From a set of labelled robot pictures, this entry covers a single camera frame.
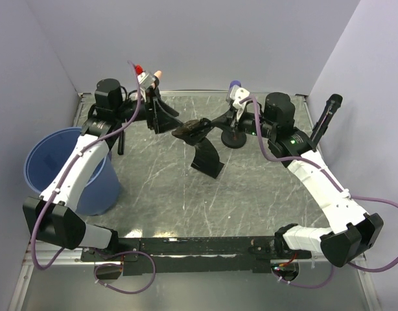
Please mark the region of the black trash bag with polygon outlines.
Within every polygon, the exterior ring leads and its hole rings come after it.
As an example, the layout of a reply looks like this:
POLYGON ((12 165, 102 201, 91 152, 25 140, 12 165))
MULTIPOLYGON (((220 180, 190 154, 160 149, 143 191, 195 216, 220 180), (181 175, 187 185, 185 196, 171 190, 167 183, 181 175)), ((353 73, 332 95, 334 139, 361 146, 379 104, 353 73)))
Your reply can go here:
POLYGON ((216 179, 224 167, 219 154, 207 134, 214 128, 207 118, 190 120, 172 131, 172 135, 193 146, 195 154, 191 167, 211 178, 216 179))

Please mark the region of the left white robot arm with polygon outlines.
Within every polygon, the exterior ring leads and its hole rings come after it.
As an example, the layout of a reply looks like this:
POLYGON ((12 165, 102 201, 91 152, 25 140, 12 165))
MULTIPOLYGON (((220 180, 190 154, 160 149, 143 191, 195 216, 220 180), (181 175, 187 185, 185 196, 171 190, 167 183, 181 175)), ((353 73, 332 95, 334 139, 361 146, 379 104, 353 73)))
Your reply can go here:
POLYGON ((95 103, 63 167, 37 198, 28 197, 23 204, 33 248, 42 241, 63 249, 96 248, 104 260, 118 256, 117 232, 85 223, 76 209, 96 167, 114 144, 122 144, 131 123, 146 121, 156 133, 180 125, 178 112, 161 99, 160 76, 159 72, 139 73, 134 99, 122 94, 124 87, 114 78, 97 83, 95 103))

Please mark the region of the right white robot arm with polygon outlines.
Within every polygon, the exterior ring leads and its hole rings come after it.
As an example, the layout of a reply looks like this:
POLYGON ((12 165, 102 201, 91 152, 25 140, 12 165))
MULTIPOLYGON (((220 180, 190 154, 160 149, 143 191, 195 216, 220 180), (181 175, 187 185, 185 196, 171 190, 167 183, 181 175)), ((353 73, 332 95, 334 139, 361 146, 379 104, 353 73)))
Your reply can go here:
POLYGON ((317 150, 342 104, 342 96, 329 97, 311 135, 295 127, 295 106, 287 94, 270 93, 260 105, 247 89, 233 86, 226 100, 227 115, 213 120, 213 125, 256 136, 265 158, 282 163, 300 180, 329 224, 326 228, 297 224, 280 228, 275 234, 277 255, 289 258, 296 250, 322 253, 333 266, 342 267, 371 248, 384 225, 383 219, 357 203, 317 150))

